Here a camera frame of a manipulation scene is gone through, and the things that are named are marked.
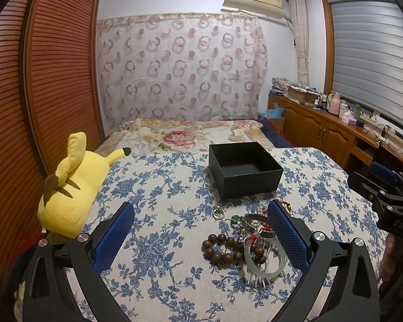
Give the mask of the person's right hand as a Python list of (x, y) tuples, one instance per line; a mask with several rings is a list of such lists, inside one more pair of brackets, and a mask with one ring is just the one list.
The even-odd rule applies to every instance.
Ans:
[(397, 249), (398, 241), (393, 234), (388, 234), (386, 237), (386, 245), (384, 255), (379, 268), (379, 277), (384, 282), (388, 282), (395, 272), (397, 266)]

